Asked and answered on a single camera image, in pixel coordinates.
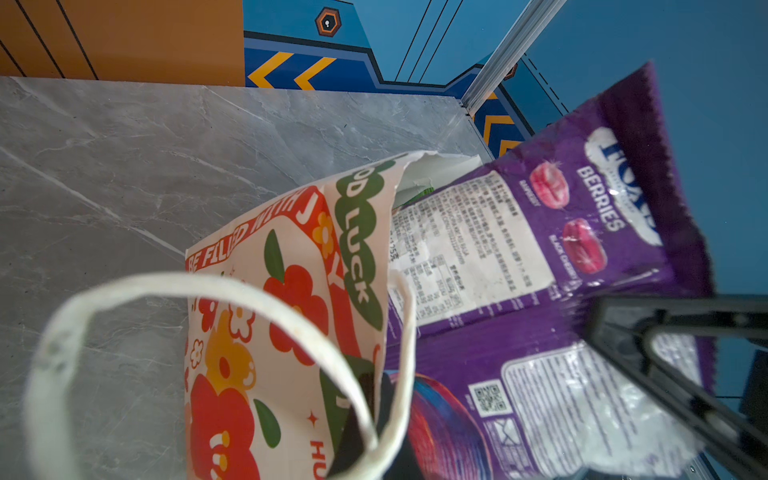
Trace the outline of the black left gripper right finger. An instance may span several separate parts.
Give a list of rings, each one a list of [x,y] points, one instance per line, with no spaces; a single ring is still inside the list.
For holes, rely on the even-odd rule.
[[[395,382],[387,373],[383,374],[380,395],[380,432],[390,419],[390,409],[394,399]],[[383,476],[384,480],[424,480],[410,441],[405,438],[392,464]]]

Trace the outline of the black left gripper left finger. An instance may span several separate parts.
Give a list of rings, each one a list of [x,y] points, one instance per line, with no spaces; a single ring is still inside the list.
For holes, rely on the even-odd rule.
[[[365,373],[358,377],[360,386],[368,401],[368,406],[379,408],[378,412],[372,412],[372,418],[375,421],[374,425],[376,433],[380,435],[384,428],[384,416],[382,415],[383,402],[381,396],[375,396],[374,381],[376,379],[377,377],[373,373]],[[335,451],[333,463],[328,470],[329,478],[338,479],[342,473],[348,472],[363,455],[363,452],[364,445],[357,415],[355,410],[351,408],[342,432],[339,446]]]

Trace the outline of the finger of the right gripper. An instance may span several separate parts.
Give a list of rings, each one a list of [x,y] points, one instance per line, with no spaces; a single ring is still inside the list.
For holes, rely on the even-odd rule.
[[[766,478],[766,297],[602,297],[590,307],[583,338],[737,478]],[[721,339],[755,349],[737,409],[708,384]]]

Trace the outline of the purple snack packet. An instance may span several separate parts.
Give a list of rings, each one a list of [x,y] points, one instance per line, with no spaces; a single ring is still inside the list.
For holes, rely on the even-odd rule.
[[[390,260],[415,293],[425,479],[676,477],[700,453],[583,339],[600,297],[714,292],[652,63],[400,208]]]

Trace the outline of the white paper bag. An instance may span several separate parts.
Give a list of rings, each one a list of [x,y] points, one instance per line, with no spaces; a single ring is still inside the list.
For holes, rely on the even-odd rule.
[[[145,297],[188,303],[183,360],[191,479],[330,479],[349,411],[363,455],[338,479],[381,479],[406,437],[415,293],[391,267],[399,192],[447,186],[478,156],[417,150],[309,183],[236,218],[186,253],[181,272],[114,280],[52,315],[24,393],[28,462],[37,479],[82,475],[69,397],[95,317]],[[376,433],[358,377],[375,396],[395,382]]]

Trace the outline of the green snack bag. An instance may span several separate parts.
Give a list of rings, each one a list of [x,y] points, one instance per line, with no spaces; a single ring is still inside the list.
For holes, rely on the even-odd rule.
[[[411,205],[418,200],[432,194],[434,192],[433,187],[417,188],[411,192],[399,192],[396,196],[394,207],[401,208]]]

